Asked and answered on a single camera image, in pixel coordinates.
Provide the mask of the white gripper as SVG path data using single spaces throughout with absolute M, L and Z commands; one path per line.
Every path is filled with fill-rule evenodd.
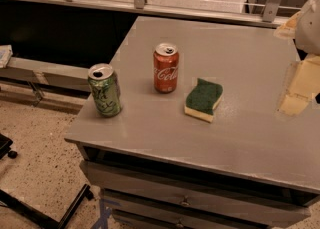
M 320 0 L 308 0 L 300 13 L 295 13 L 276 28 L 274 36 L 295 38 L 297 48 L 309 53 L 295 67 L 279 106 L 280 112 L 296 116 L 308 106 L 314 95 L 320 93 Z

